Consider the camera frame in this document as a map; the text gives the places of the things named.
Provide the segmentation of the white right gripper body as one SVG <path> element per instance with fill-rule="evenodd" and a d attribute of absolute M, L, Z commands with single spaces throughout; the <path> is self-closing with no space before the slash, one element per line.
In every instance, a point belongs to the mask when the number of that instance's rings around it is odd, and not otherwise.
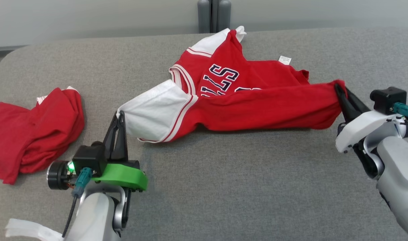
<path fill-rule="evenodd" d="M 379 143 L 387 136 L 403 137 L 403 122 L 399 114 L 384 115 L 377 111 L 361 114 L 344 126 L 338 134 L 335 145 L 339 153 L 345 152 L 360 140 L 371 135 Z"/>

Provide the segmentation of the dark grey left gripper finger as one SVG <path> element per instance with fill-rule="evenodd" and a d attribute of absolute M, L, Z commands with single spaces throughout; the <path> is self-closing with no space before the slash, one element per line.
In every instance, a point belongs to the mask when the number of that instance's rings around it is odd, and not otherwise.
<path fill-rule="evenodd" d="M 125 114 L 124 111 L 119 112 L 117 117 L 116 126 L 113 128 L 113 138 L 117 133 L 116 143 L 114 143 L 112 151 L 113 161 L 128 161 L 128 148 L 126 138 L 125 127 Z"/>
<path fill-rule="evenodd" d="M 117 144 L 117 133 L 118 133 L 118 117 L 115 112 L 112 118 L 112 121 L 109 125 L 109 128 L 106 132 L 106 136 L 103 140 L 103 144 L 106 148 L 105 155 L 108 161 L 119 161 L 119 157 L 116 151 Z"/>

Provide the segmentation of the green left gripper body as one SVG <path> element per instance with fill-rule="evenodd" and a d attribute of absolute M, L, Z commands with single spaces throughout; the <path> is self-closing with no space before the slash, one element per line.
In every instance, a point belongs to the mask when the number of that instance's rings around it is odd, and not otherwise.
<path fill-rule="evenodd" d="M 47 169 L 48 186 L 54 190 L 74 189 L 83 192 L 92 182 L 111 184 L 128 188 L 131 191 L 145 191 L 148 178 L 141 169 L 121 163 L 108 163 L 102 176 L 97 177 L 95 171 L 87 168 L 80 171 L 75 168 L 73 161 L 54 161 Z"/>

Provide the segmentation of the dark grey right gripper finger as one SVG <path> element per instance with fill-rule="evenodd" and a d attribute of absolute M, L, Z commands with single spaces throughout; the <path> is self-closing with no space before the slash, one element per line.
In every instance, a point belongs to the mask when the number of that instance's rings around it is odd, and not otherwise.
<path fill-rule="evenodd" d="M 357 110 L 349 96 L 350 91 L 348 88 L 342 87 L 340 84 L 335 84 L 334 87 L 345 123 L 349 123 L 357 117 Z"/>
<path fill-rule="evenodd" d="M 345 116 L 360 116 L 371 111 L 354 93 L 346 88 Z"/>

